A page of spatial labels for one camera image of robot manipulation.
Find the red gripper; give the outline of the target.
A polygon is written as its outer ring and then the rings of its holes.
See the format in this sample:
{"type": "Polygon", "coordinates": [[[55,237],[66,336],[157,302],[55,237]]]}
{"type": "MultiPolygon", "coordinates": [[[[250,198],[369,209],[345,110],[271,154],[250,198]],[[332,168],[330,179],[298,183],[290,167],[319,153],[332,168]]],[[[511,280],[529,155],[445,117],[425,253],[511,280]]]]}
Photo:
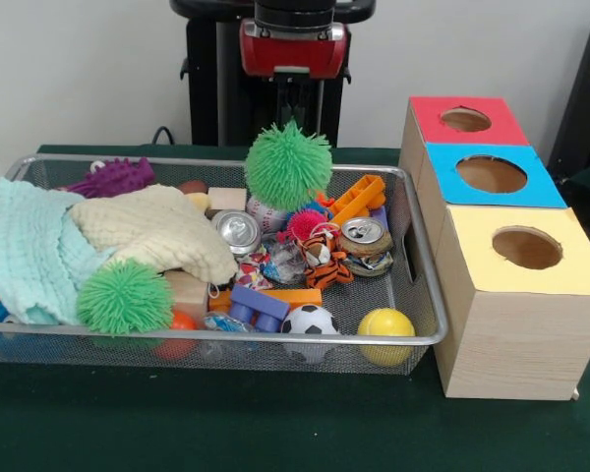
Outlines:
{"type": "MultiPolygon", "coordinates": [[[[335,79],[341,70],[348,49],[346,26],[333,23],[326,31],[286,33],[263,30],[247,19],[239,28],[242,66],[252,77],[270,78],[275,74],[304,74],[313,80],[335,79]]],[[[289,84],[276,81],[276,120],[291,119],[289,84]]],[[[292,84],[292,115],[297,123],[305,123],[309,81],[292,84]]]]}

